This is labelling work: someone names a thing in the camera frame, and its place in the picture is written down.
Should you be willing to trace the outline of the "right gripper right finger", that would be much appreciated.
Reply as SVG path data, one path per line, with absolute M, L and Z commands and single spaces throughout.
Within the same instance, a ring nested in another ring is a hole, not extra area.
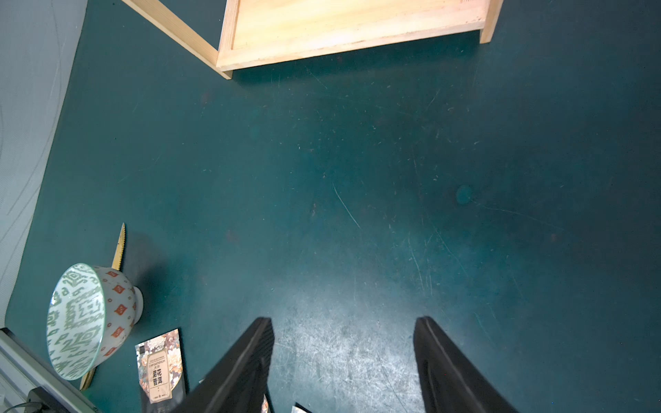
M 413 333 L 427 412 L 515 412 L 431 317 L 418 318 Z

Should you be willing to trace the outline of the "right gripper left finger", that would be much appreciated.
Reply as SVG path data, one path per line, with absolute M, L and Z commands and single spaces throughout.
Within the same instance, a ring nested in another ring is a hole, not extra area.
M 275 343 L 270 318 L 256 318 L 176 412 L 260 412 Z

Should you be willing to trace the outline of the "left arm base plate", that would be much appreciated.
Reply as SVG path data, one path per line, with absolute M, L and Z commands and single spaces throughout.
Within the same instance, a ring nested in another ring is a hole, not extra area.
M 36 387 L 29 392 L 26 402 L 11 406 L 3 413 L 69 413 L 67 407 L 51 395 L 45 388 Z

